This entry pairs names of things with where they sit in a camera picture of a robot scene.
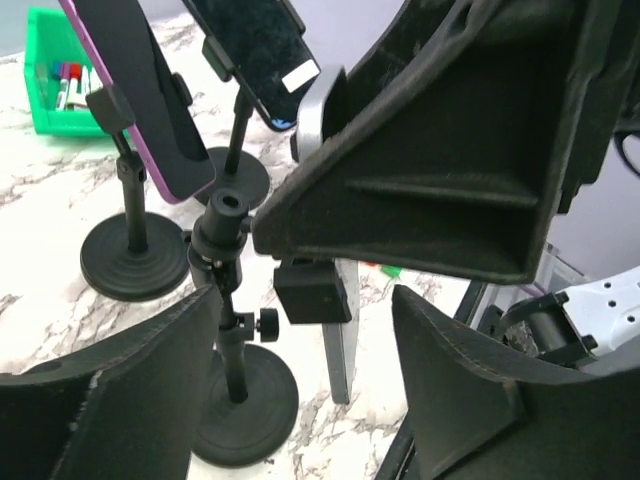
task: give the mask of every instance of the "white robot part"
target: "white robot part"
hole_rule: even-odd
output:
[[[601,358],[640,335],[640,267],[562,290],[562,306],[580,337],[591,335]]]

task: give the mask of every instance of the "white marble surface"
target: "white marble surface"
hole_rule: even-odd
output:
[[[193,93],[192,111],[205,143],[226,145],[236,86],[221,84],[201,57],[202,37],[190,17],[154,29],[172,70],[183,75]],[[122,211],[115,149],[107,139],[37,136],[22,62],[22,55],[0,59],[0,372],[12,373],[143,321],[191,288],[187,280],[160,300],[125,304],[87,286],[79,268],[82,241],[96,223]],[[294,168],[288,145],[286,135],[272,133],[254,116],[245,148],[267,165],[274,185]],[[195,201],[165,204],[151,184],[147,208],[185,228],[202,212]],[[270,283],[275,263],[257,256],[251,246],[243,260],[238,308],[279,307]],[[391,280],[363,266],[357,373],[348,407],[330,399],[320,327],[283,321],[280,340],[269,348],[298,380],[300,413],[289,442],[268,461],[235,471],[194,458],[189,480],[373,478],[406,409],[390,315],[390,292],[397,282],[413,286],[450,314],[466,288],[461,280],[406,271]]]

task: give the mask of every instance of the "phone screen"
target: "phone screen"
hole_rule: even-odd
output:
[[[320,70],[287,7],[280,0],[185,3],[229,56],[263,119],[275,130],[295,125],[302,97]]]

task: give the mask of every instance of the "phone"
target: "phone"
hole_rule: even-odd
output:
[[[162,198],[206,189],[215,167],[138,1],[59,1],[101,82],[131,106],[131,140]]]
[[[298,107],[320,73],[293,7],[283,0],[183,0],[207,37],[233,65],[233,75],[264,122],[295,126]]]

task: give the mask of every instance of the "red marker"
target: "red marker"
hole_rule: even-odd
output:
[[[82,65],[79,63],[72,63],[69,73],[69,94],[67,95],[67,98],[74,99],[78,95],[80,78],[82,77]],[[69,105],[69,103],[67,103],[67,107],[73,109],[73,105]]]
[[[61,112],[67,106],[67,97],[69,94],[70,65],[63,63],[60,67],[60,90],[56,100],[56,111]]]

